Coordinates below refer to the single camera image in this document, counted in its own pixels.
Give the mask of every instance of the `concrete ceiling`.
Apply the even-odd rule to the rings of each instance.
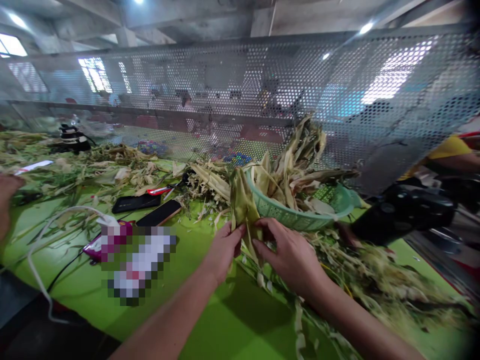
[[[143,0],[142,4],[1,0],[0,4],[0,32],[22,35],[40,52],[358,31],[368,22],[378,28],[421,26],[429,25],[432,16],[437,23],[450,18],[458,22],[465,12],[465,0]],[[449,17],[452,9],[455,16]],[[26,27],[12,21],[12,12]]]
[[[0,4],[47,20],[65,19],[76,15],[74,9],[55,0],[1,0]]]

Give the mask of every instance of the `green table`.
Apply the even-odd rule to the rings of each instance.
[[[12,238],[27,227],[46,219],[59,203],[60,200],[57,199],[13,209],[12,228],[8,237]],[[192,215],[195,216],[201,207],[201,204],[194,203],[191,207]],[[138,220],[148,212],[148,209],[139,210],[125,220]],[[354,215],[359,214],[361,210],[356,209]],[[194,224],[194,220],[189,220],[181,212],[166,224],[175,227],[179,244],[176,252],[170,256],[170,262],[165,265],[162,276],[159,276],[160,279],[154,281],[143,305],[121,306],[118,299],[109,297],[102,283],[107,274],[99,265],[91,266],[86,255],[63,273],[52,291],[52,297],[78,312],[94,327],[118,340],[125,340],[155,309],[172,296],[200,264],[215,233],[208,218],[209,216],[206,216],[205,220]],[[27,243],[40,229],[38,227],[13,244],[4,245],[0,253],[1,263],[11,264],[26,254]],[[85,245],[87,242],[85,234],[82,234],[73,239],[70,245],[56,249],[45,248],[34,254],[35,265],[47,286],[58,271],[75,256],[77,249],[72,248],[66,253],[68,247]],[[456,294],[425,261],[414,259],[420,258],[419,255],[403,240],[397,240],[390,248],[396,251],[400,264],[415,267],[447,292]],[[12,267],[11,271],[27,284],[38,288],[27,261]],[[181,358],[296,359],[294,311],[281,296],[275,297],[277,299],[259,288],[256,281],[235,264],[226,282],[211,297],[183,349]],[[307,341],[313,344],[319,339],[318,358],[336,358],[333,346],[325,336],[306,323],[305,328]],[[420,344],[419,349],[430,359],[461,358],[462,349],[469,342],[465,331],[453,328],[432,329],[430,334],[419,329],[412,331],[418,333],[415,337]]]

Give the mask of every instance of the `yellow shirt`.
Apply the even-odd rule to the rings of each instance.
[[[435,150],[433,150],[426,158],[421,160],[418,164],[412,167],[405,175],[398,179],[403,181],[414,176],[419,170],[420,166],[425,165],[429,160],[449,158],[452,156],[471,154],[472,149],[457,135],[450,136],[447,140],[442,142]]]

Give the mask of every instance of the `smartphone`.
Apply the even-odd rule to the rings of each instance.
[[[182,205],[180,205],[178,201],[167,201],[162,206],[138,220],[136,225],[142,227],[162,226],[170,218],[178,214],[180,210],[182,210]]]
[[[161,196],[151,196],[149,194],[143,194],[142,196],[123,196],[117,199],[111,212],[113,214],[125,213],[145,208],[155,208],[160,204],[162,204]]]

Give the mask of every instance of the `perforated metal sheet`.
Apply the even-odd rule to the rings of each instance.
[[[318,166],[360,164],[357,184],[378,194],[478,113],[479,60],[460,26],[376,30],[341,46],[353,35],[3,59],[0,99],[17,101],[31,131],[75,116],[100,141],[177,159],[276,156],[313,110],[328,136]],[[28,84],[24,63],[38,72]]]

